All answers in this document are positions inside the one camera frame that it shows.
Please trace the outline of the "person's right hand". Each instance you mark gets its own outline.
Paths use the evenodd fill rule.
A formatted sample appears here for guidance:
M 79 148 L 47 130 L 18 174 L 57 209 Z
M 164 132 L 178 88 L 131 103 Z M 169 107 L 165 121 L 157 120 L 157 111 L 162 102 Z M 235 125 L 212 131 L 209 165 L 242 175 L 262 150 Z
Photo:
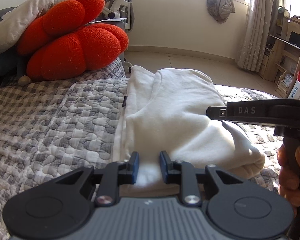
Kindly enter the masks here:
M 296 149 L 295 157 L 300 166 L 300 146 Z M 295 217 L 297 208 L 300 207 L 300 179 L 298 174 L 293 172 L 289 166 L 284 145 L 282 145 L 277 152 L 277 161 L 281 166 L 279 174 L 279 192 L 280 195 L 286 198 L 292 205 Z

